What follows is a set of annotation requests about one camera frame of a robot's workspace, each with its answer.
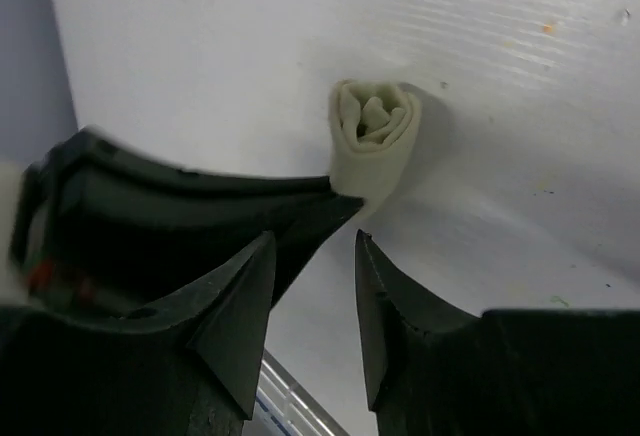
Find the cream ankle sock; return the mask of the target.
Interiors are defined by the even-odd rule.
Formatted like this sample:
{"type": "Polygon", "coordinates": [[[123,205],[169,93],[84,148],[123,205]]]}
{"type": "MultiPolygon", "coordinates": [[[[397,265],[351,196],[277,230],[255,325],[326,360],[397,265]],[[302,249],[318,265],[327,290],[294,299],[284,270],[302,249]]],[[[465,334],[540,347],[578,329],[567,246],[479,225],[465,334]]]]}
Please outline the cream ankle sock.
{"type": "Polygon", "coordinates": [[[393,82],[344,80],[331,90],[329,179],[334,192],[360,198],[360,219],[394,192],[412,154],[422,103],[393,82]]]}

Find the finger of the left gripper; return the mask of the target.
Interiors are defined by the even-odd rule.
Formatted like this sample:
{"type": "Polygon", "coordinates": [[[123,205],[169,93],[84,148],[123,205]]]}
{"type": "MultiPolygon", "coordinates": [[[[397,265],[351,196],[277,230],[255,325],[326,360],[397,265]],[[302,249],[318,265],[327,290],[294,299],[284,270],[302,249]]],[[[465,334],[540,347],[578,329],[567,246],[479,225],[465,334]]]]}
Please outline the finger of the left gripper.
{"type": "Polygon", "coordinates": [[[59,268],[153,301],[270,232],[280,299],[363,204],[325,176],[200,173],[83,129],[24,172],[9,254],[32,288],[59,268]]]}

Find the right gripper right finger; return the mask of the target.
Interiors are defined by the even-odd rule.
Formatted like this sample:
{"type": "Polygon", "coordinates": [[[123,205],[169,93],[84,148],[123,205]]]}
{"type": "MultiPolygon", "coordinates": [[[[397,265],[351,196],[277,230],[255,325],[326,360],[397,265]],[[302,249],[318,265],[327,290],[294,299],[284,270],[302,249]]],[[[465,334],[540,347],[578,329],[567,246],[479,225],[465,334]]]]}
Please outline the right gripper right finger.
{"type": "Polygon", "coordinates": [[[355,241],[366,397],[382,435],[635,435],[635,310],[471,315],[355,241]]]}

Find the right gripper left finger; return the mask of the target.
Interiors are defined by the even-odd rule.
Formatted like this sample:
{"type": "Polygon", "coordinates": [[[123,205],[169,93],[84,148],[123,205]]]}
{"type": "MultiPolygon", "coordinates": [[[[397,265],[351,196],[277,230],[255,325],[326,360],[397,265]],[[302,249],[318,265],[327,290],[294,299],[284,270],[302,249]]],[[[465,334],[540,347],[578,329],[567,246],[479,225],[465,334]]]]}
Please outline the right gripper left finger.
{"type": "Polygon", "coordinates": [[[275,280],[265,233],[131,316],[1,309],[5,435],[238,435],[254,413],[275,280]]]}

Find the aluminium table frame rail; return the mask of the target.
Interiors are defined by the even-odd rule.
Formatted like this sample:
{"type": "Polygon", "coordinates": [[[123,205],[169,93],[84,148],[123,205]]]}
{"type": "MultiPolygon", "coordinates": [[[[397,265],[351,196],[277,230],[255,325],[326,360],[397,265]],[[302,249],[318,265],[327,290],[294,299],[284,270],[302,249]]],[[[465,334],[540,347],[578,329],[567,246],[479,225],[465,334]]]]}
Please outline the aluminium table frame rail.
{"type": "Polygon", "coordinates": [[[348,436],[348,432],[264,350],[254,417],[271,435],[348,436]]]}

